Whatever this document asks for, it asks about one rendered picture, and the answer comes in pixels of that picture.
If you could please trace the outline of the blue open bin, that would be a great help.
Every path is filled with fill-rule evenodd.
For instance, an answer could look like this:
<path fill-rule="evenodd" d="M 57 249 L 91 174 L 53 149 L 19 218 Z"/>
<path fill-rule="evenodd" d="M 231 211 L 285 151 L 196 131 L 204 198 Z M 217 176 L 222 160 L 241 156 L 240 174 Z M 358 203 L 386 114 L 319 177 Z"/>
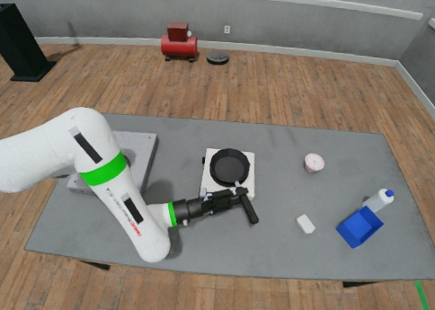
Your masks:
<path fill-rule="evenodd" d="M 336 227 L 351 249 L 364 244 L 374 232 L 384 225 L 367 205 L 364 207 Z"/>

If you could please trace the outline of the white and pink yogurt cup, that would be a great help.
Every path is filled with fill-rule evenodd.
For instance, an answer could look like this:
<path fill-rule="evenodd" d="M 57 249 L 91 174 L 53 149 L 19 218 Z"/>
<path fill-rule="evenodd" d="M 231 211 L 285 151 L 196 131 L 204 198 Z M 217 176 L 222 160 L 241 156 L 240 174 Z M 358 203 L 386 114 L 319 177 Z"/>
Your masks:
<path fill-rule="evenodd" d="M 315 172 L 324 167 L 324 161 L 319 155 L 310 154 L 306 156 L 306 169 L 309 172 Z M 315 170 L 317 169 L 317 170 Z"/>

